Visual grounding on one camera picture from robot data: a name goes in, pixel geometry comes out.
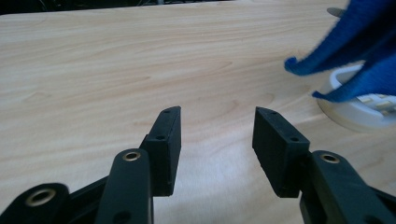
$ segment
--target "screw hole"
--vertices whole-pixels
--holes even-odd
[[[119,212],[113,217],[114,224],[124,224],[131,219],[131,213],[128,211]]]
[[[138,152],[128,152],[122,157],[125,161],[135,161],[140,158],[140,153]]]
[[[54,189],[40,189],[33,192],[27,199],[26,205],[36,207],[49,202],[56,194]]]
[[[321,154],[320,157],[324,161],[329,162],[329,163],[338,163],[338,162],[340,162],[340,160],[338,158],[336,158],[336,157],[334,157],[333,155],[330,155],[330,154]]]

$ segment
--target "table surface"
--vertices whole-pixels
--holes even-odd
[[[175,193],[157,223],[303,223],[278,199],[251,148],[255,106],[280,112],[311,141],[396,194],[394,129],[352,132],[311,92],[329,73],[296,77],[337,18],[334,1],[235,1],[0,17],[0,210],[41,183],[70,191],[108,175],[159,112],[181,106]]]

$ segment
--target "blue cloth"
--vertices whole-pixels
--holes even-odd
[[[313,96],[345,102],[369,93],[396,95],[396,1],[351,0],[326,38],[299,62],[285,69],[306,76],[364,60],[362,69],[340,88]]]

